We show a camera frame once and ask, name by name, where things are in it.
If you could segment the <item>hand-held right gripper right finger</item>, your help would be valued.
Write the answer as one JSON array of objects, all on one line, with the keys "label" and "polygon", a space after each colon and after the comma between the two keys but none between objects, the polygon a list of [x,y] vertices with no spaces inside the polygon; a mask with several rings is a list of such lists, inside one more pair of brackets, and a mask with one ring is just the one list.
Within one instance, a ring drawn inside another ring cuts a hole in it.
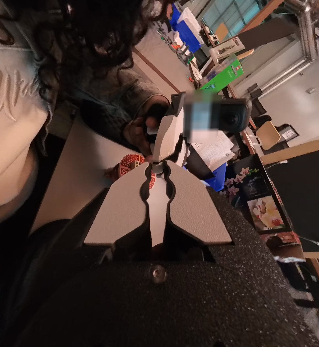
[{"label": "hand-held right gripper right finger", "polygon": [[164,162],[167,219],[183,234],[203,245],[231,244],[232,239],[209,195],[195,175],[172,161]]}]

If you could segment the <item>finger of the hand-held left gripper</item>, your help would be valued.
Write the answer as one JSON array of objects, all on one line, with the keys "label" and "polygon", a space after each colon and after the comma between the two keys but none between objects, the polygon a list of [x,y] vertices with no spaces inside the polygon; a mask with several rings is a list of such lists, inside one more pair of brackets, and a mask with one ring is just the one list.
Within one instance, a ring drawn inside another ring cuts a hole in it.
[{"label": "finger of the hand-held left gripper", "polygon": [[184,140],[179,141],[183,134],[184,110],[178,115],[165,115],[160,123],[153,148],[153,163],[160,163],[174,154],[174,163],[184,163]]},{"label": "finger of the hand-held left gripper", "polygon": [[185,140],[181,140],[178,150],[175,150],[174,153],[174,163],[176,163],[179,167],[184,167],[189,154],[189,146]]}]

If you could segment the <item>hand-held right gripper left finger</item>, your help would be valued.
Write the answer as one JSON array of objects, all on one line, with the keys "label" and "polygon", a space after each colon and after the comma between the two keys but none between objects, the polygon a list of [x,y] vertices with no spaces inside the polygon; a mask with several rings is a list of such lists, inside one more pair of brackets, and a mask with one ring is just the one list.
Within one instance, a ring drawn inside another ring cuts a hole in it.
[{"label": "hand-held right gripper left finger", "polygon": [[116,245],[116,242],[149,217],[151,164],[145,162],[118,178],[108,190],[84,239],[86,245]]}]

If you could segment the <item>blue plastic bin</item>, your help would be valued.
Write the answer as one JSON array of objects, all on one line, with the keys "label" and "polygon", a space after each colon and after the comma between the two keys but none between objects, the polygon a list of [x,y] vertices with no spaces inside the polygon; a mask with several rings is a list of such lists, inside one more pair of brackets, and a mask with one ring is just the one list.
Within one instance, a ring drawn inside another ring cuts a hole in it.
[{"label": "blue plastic bin", "polygon": [[169,19],[170,25],[174,32],[179,33],[183,43],[189,47],[189,51],[195,54],[204,41],[200,36],[201,27],[192,12],[185,8],[182,12],[173,4],[173,13]]},{"label": "blue plastic bin", "polygon": [[226,163],[222,164],[217,169],[212,171],[215,176],[213,179],[201,180],[201,181],[205,185],[213,188],[216,192],[221,191],[224,188],[226,168],[227,168],[227,164]]}]

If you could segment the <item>lego flower pot model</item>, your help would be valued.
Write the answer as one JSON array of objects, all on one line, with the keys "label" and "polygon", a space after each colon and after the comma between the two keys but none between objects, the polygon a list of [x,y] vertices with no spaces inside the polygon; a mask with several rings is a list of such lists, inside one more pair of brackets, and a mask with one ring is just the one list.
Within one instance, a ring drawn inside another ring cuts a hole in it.
[{"label": "lego flower pot model", "polygon": [[136,169],[144,163],[151,164],[152,155],[144,157],[141,154],[127,154],[125,155],[119,163],[117,163],[114,167],[108,168],[104,171],[104,178],[109,183],[113,184],[122,176],[126,175],[130,171]]}]

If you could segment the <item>green lego box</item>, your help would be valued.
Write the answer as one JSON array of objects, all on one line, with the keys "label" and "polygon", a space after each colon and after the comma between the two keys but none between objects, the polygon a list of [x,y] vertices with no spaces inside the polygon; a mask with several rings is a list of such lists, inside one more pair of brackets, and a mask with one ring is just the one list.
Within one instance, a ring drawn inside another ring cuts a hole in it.
[{"label": "green lego box", "polygon": [[243,74],[244,70],[238,59],[226,59],[220,66],[212,68],[200,81],[199,89],[212,89],[214,92],[220,92]]}]

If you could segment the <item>orchid print lego box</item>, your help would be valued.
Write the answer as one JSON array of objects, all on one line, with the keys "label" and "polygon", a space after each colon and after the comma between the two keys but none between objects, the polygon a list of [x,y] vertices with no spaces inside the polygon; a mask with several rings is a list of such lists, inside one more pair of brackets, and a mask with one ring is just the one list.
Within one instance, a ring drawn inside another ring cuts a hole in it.
[{"label": "orchid print lego box", "polygon": [[227,165],[220,194],[251,224],[276,261],[306,262],[300,238],[257,154]]}]

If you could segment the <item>tall white lego box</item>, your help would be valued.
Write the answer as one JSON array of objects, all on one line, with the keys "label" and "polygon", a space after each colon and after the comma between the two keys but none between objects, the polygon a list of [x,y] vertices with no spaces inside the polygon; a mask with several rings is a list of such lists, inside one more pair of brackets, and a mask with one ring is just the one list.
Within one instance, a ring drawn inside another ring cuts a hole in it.
[{"label": "tall white lego box", "polygon": [[211,48],[209,52],[213,60],[220,61],[221,59],[227,58],[231,54],[235,54],[244,49],[245,46],[240,38],[235,36]]}]

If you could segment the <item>small dark lego model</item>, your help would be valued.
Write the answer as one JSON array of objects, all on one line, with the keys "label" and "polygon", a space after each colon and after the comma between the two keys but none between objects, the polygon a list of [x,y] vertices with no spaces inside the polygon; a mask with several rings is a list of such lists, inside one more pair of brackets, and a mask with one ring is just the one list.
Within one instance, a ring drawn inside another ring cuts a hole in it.
[{"label": "small dark lego model", "polygon": [[183,42],[182,45],[172,44],[171,48],[176,53],[178,59],[185,66],[189,66],[192,60],[195,58],[194,54],[189,49],[189,45],[187,45],[185,42]]}]

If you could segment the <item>person's left hand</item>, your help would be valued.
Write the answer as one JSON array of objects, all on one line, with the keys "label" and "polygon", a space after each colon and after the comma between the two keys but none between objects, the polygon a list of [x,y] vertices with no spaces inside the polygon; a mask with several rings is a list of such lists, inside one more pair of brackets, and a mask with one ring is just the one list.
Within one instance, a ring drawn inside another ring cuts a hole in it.
[{"label": "person's left hand", "polygon": [[147,129],[155,130],[159,128],[162,118],[169,108],[169,103],[154,102],[144,112],[140,113],[134,120],[128,123],[123,136],[129,144],[138,148],[145,158],[151,158],[152,152],[147,139]]}]

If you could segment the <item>black bin divider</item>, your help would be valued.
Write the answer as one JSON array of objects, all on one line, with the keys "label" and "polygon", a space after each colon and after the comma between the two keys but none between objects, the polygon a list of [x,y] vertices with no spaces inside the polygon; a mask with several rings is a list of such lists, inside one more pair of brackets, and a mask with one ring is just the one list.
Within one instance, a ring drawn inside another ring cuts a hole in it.
[{"label": "black bin divider", "polygon": [[213,172],[205,164],[200,155],[194,149],[190,149],[189,151],[190,154],[186,159],[184,167],[199,180],[213,179],[215,177]]}]

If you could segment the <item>white dotted paper bag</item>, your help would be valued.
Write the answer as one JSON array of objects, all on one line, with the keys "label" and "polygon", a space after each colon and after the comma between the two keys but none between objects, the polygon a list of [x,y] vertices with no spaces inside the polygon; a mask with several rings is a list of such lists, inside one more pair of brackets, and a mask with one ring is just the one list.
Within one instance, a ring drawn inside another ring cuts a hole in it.
[{"label": "white dotted paper bag", "polygon": [[235,155],[231,151],[234,145],[223,131],[218,132],[214,142],[192,143],[191,145],[212,172],[227,163]]}]

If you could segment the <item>beige chair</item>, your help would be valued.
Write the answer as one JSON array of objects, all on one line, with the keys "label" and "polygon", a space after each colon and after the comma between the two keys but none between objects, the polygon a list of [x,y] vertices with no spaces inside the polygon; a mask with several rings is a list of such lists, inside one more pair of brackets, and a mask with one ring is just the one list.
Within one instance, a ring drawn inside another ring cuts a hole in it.
[{"label": "beige chair", "polygon": [[265,122],[257,131],[256,137],[263,150],[270,150],[280,142],[281,135],[271,121]]}]

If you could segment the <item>black framed sign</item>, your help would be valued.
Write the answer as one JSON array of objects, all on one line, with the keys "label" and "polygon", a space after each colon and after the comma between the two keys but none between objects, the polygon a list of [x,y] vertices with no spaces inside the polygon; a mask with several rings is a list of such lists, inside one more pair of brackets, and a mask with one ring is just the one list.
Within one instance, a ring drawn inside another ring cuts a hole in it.
[{"label": "black framed sign", "polygon": [[291,141],[296,137],[299,137],[299,133],[289,124],[283,124],[277,128],[280,134],[280,141]]}]

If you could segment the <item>black mesh chair seat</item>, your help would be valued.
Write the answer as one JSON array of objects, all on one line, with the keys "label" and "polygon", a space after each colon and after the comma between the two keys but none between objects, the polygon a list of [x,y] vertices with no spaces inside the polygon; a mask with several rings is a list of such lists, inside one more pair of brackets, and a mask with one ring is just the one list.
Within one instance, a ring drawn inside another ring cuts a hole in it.
[{"label": "black mesh chair seat", "polygon": [[111,254],[107,247],[84,245],[108,191],[103,189],[73,218],[41,226],[13,253],[0,288],[0,346],[15,346],[29,321],[62,284]]}]

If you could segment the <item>metal ceiling pipes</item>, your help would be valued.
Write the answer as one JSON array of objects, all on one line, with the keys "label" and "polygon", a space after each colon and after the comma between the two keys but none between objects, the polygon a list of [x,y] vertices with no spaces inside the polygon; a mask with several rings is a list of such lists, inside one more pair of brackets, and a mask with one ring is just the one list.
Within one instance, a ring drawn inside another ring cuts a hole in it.
[{"label": "metal ceiling pipes", "polygon": [[311,2],[302,0],[289,0],[284,2],[285,6],[294,13],[299,20],[302,58],[263,85],[260,88],[262,91],[261,97],[269,94],[292,77],[300,74],[304,69],[315,62],[318,56],[315,29],[312,19],[313,6]]}]

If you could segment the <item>thin white-tipped rod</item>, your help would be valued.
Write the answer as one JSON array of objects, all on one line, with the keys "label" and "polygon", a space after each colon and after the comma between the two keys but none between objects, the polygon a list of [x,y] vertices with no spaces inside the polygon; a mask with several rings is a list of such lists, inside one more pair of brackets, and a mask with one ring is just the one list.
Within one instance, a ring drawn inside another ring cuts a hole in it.
[{"label": "thin white-tipped rod", "polygon": [[314,241],[314,240],[311,240],[311,239],[309,239],[309,238],[307,238],[307,237],[300,236],[300,235],[298,235],[298,237],[299,237],[300,239],[303,239],[303,240],[309,241],[309,242],[311,242],[311,243],[313,243],[313,244],[315,244],[315,245],[319,246],[319,241]]}]

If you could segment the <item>person's dark hair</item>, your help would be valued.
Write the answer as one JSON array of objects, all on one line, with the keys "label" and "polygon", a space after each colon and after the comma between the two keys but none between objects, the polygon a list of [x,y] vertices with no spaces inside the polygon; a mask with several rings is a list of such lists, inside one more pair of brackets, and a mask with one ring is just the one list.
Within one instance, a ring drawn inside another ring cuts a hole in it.
[{"label": "person's dark hair", "polygon": [[141,0],[0,1],[0,44],[15,45],[14,24],[36,60],[39,95],[53,100],[84,68],[104,79],[134,66],[133,48],[167,2]]}]

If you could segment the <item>person's beige shirt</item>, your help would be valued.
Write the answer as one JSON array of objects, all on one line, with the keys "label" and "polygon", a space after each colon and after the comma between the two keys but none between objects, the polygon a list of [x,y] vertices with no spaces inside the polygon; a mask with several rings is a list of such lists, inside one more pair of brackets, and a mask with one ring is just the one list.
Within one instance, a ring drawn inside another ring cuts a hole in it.
[{"label": "person's beige shirt", "polygon": [[40,97],[39,57],[24,23],[0,1],[0,214],[23,203],[35,180],[31,144],[50,115]]}]

